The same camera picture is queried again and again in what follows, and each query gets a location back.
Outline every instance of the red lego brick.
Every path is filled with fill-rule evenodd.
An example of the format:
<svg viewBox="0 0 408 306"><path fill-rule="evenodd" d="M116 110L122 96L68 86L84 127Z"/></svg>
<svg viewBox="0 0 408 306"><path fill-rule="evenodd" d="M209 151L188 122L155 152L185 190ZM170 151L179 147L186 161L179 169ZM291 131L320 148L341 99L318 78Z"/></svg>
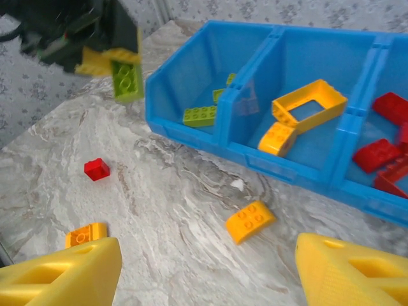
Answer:
<svg viewBox="0 0 408 306"><path fill-rule="evenodd" d="M393 92L388 92L377 98L372 108L398 126L408 122L408 101Z"/></svg>
<svg viewBox="0 0 408 306"><path fill-rule="evenodd" d="M353 156L353 161L365 173L372 173L401 155L402 152L399 148L382 138L358 150Z"/></svg>
<svg viewBox="0 0 408 306"><path fill-rule="evenodd" d="M94 161L89 161L84 165L84 172L91 180L96 181L108 177L110 169L107 164L101 159L97 158Z"/></svg>
<svg viewBox="0 0 408 306"><path fill-rule="evenodd" d="M374 180L374 187L408 199L408 194L395 185L395 182L408 174L408 156L398 158L395 164L387 166L384 171L379 171Z"/></svg>
<svg viewBox="0 0 408 306"><path fill-rule="evenodd" d="M400 127L397 136L397 146L404 154L408 153L408 122L404 122Z"/></svg>

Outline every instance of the blue plastic bin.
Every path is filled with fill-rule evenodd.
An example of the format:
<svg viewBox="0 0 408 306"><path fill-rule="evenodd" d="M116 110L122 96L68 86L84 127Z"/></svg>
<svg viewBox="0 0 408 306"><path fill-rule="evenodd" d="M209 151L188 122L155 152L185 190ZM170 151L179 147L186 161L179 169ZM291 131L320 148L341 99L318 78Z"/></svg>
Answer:
<svg viewBox="0 0 408 306"><path fill-rule="evenodd" d="M372 178L351 161L359 146L384 133L391 137L396 129L381 118L372 119L370 107L376 96L388 91L408 98L408 88L397 90L404 81L390 80L407 79L408 72L398 72L408 61L403 59L406 39L208 22L148 79L147 122L153 132L177 142L408 226L407 200L369 187ZM183 125L184 110L213 105L212 91L225 88L230 73L237 76L218 102L214 126ZM275 122L272 100L317 79L348 98L344 113L300 135L285 158L259 151L261 137ZM320 110L311 101L291 113L300 120Z"/></svg>

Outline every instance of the gray marble surface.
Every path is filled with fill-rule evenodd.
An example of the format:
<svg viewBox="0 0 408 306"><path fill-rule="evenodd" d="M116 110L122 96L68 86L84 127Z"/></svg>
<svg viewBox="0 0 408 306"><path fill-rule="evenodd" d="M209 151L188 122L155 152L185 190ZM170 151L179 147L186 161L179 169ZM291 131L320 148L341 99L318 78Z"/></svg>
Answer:
<svg viewBox="0 0 408 306"><path fill-rule="evenodd" d="M199 28L169 22L144 43L149 76ZM102 157L110 177L91 181ZM278 221L240 246L225 220L263 200ZM314 232L408 256L408 230L152 134L143 103L116 105L93 80L0 153L0 240L23 261L107 222L123 270L114 305L306 305L297 235Z"/></svg>

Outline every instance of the blue storage bin compartment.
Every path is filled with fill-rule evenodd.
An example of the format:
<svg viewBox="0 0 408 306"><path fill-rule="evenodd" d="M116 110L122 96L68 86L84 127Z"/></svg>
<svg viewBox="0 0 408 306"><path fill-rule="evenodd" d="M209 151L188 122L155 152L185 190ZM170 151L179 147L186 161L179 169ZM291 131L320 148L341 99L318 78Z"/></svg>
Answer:
<svg viewBox="0 0 408 306"><path fill-rule="evenodd" d="M345 150L339 167L333 176L334 198L355 206L382 219L408 226L408 200L375 189L377 172L366 174L352 160L360 148L381 138L395 143L399 128L373 111L376 98L394 92L408 99L408 36L390 34L389 43L384 42L376 62L361 109L364 116L356 117L350 127L351 133L345 142ZM396 185L408 192L408 177Z"/></svg>
<svg viewBox="0 0 408 306"><path fill-rule="evenodd" d="M226 120L222 144L245 159L243 164L286 182L322 191L332 174L346 131L338 129L342 117L330 120L300 135L285 158L257 149L266 131L276 122L272 101L318 79L326 80L343 96L358 96L366 82L368 67L378 52L376 35L354 31L332 31L285 27L275 35L258 60L242 73L241 84L224 109ZM298 120L322 110L316 102L294 109ZM347 109L344 119L350 121Z"/></svg>
<svg viewBox="0 0 408 306"><path fill-rule="evenodd" d="M147 121L151 129L197 149L215 153L220 108L215 125L183 125L186 108L214 105L212 91L225 89L230 73L255 57L273 26L208 22L159 68L147 82Z"/></svg>

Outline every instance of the green lego brick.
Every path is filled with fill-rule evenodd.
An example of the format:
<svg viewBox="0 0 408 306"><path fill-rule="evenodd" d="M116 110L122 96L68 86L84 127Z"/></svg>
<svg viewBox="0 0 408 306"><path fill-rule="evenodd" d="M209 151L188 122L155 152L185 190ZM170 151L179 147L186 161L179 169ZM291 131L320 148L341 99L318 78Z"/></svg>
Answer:
<svg viewBox="0 0 408 306"><path fill-rule="evenodd" d="M145 97L140 64L111 61L113 90L119 103L130 103Z"/></svg>
<svg viewBox="0 0 408 306"><path fill-rule="evenodd" d="M228 75L227 82L226 82L227 86L230 86L230 84L232 83L232 81L234 81L235 75L236 75L235 73L230 73L230 74Z"/></svg>
<svg viewBox="0 0 408 306"><path fill-rule="evenodd" d="M214 101L215 104L218 104L219 97L221 97L221 94L225 91L225 89L217 89L216 91L212 91L212 101Z"/></svg>
<svg viewBox="0 0 408 306"><path fill-rule="evenodd" d="M216 113L216 106L188 108L184 111L183 123L192 128L213 126Z"/></svg>

